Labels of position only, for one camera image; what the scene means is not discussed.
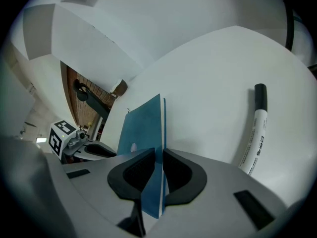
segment blue paper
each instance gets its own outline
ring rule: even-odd
[[[117,155],[130,154],[136,144],[137,150],[155,148],[155,170],[141,193],[141,207],[144,212],[159,218],[159,202],[162,180],[162,125],[160,95],[125,116]]]

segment white surface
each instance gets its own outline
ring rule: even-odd
[[[15,50],[15,55],[21,70],[36,88],[45,106],[57,117],[76,124],[64,93],[60,61],[53,55],[28,61],[18,50]]]
[[[26,53],[25,42],[24,42],[24,33],[23,33],[23,14],[21,11],[20,14],[16,17],[14,23],[10,29],[10,39],[12,44],[19,50],[19,52],[28,59],[28,54]]]
[[[57,118],[45,106],[45,104],[40,100],[40,98],[36,94],[34,94],[34,98],[35,103],[26,118],[26,122],[35,125],[37,127],[37,131],[33,133],[32,130],[30,131],[30,126],[26,126],[26,132],[23,133],[23,140],[29,140],[35,143],[37,137],[48,138],[50,134],[51,123],[60,120],[60,118]],[[38,143],[38,145],[44,152],[52,152],[48,141],[44,143]]]
[[[261,161],[252,177],[290,205],[303,198],[317,164],[317,82],[288,50],[256,32],[230,27],[162,57],[128,84],[101,142],[117,150],[127,108],[166,98],[167,147],[238,165],[254,115],[254,85],[267,86]]]
[[[105,91],[118,79],[129,81],[142,71],[116,43],[59,5],[53,16],[52,54]]]
[[[254,112],[253,127],[245,153],[241,158],[239,168],[248,175],[252,174],[257,162],[261,159],[261,151],[265,141],[267,112],[263,109]]]
[[[286,41],[283,0],[61,1],[31,0],[26,7],[56,3],[72,11],[114,41],[141,68],[194,38],[233,25],[260,32],[282,45]],[[313,59],[311,42],[307,30],[295,22],[294,53],[304,63]]]
[[[23,74],[18,62],[16,62],[15,65],[11,68],[11,71],[19,79],[20,83],[24,86],[25,89],[27,89],[31,85],[31,82]]]
[[[29,60],[52,53],[54,7],[54,4],[45,4],[24,10],[23,34]]]
[[[19,136],[35,100],[0,58],[0,134]]]

